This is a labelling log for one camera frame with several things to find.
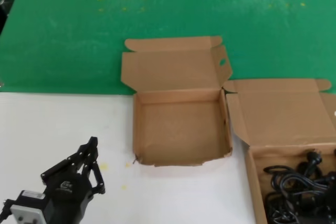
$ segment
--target empty cardboard box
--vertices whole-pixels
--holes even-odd
[[[234,132],[249,145],[246,169],[258,224],[267,224],[265,196],[272,191],[271,165],[292,168],[318,149],[326,174],[336,170],[336,95],[315,79],[234,80],[224,84]]]
[[[121,80],[133,88],[133,151],[144,165],[200,165],[232,153],[220,37],[127,39]]]

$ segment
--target yellow stain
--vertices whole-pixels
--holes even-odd
[[[101,163],[99,168],[101,170],[108,170],[109,169],[109,165],[107,163]]]

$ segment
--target box lid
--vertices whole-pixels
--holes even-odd
[[[233,80],[224,84],[235,133],[250,146],[336,142],[336,95],[323,79]]]
[[[220,36],[127,39],[121,81],[136,91],[220,89],[232,74]]]

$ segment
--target white surface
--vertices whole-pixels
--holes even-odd
[[[97,136],[106,194],[81,224],[255,223],[239,140],[199,167],[132,165],[132,113],[126,96],[0,93],[0,199],[42,193],[39,175]]]

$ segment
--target green surface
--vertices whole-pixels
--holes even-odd
[[[204,35],[222,35],[233,79],[336,86],[335,17],[336,0],[16,0],[0,38],[1,90],[130,94],[125,39]]]

